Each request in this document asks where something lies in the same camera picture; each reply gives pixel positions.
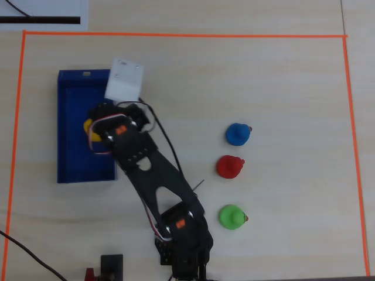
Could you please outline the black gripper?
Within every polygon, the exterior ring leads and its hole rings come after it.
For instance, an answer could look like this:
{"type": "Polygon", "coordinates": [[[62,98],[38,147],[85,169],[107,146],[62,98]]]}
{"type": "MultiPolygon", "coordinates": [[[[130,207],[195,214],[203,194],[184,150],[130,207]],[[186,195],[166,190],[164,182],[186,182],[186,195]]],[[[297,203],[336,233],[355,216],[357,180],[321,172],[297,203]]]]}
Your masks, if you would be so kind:
{"type": "Polygon", "coordinates": [[[88,128],[99,136],[104,136],[106,132],[121,125],[132,125],[141,131],[145,125],[150,124],[146,113],[135,103],[130,103],[127,107],[100,103],[89,110],[88,118],[91,120],[88,128]]]}

